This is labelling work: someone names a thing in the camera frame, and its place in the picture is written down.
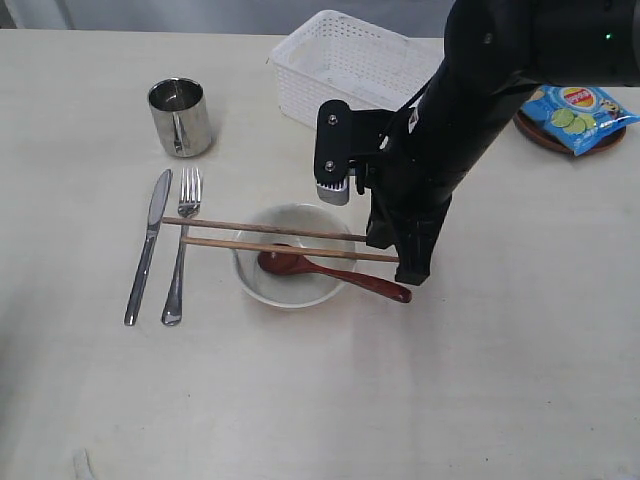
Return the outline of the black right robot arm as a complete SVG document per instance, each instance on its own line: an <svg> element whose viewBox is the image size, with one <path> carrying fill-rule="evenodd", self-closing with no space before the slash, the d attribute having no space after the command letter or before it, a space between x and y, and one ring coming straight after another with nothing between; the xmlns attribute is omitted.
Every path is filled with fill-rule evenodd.
<svg viewBox="0 0 640 480"><path fill-rule="evenodd" d="M420 285L452 194L542 85L635 87L635 1L457 1L444 57L382 132L370 233L394 244L398 282Z"/></svg>

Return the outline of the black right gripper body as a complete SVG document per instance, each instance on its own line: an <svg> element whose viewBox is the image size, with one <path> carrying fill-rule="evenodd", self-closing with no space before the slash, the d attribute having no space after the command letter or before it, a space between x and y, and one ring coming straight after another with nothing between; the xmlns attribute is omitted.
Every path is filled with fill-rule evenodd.
<svg viewBox="0 0 640 480"><path fill-rule="evenodd" d="M534 89L535 75L524 69L442 64L415 108L377 110L371 215L408 218L446 203Z"/></svg>

